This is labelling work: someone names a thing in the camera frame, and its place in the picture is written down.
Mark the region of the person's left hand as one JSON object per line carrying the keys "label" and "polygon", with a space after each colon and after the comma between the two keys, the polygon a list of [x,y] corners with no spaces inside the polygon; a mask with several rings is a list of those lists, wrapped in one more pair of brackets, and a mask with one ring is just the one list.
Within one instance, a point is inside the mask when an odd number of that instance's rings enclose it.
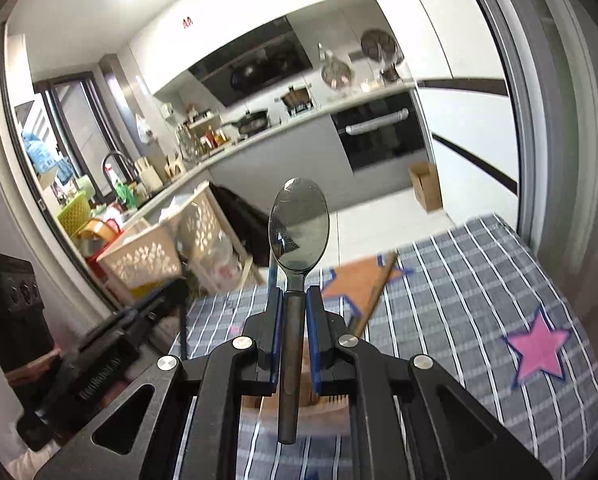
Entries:
{"label": "person's left hand", "polygon": [[[11,387],[33,384],[40,380],[50,370],[50,366],[60,357],[60,349],[55,347],[51,352],[40,356],[36,360],[26,363],[6,374],[6,379]],[[47,443],[40,451],[35,452],[27,448],[19,457],[12,460],[7,466],[7,471],[14,479],[33,479],[51,458],[60,450],[54,441]]]}

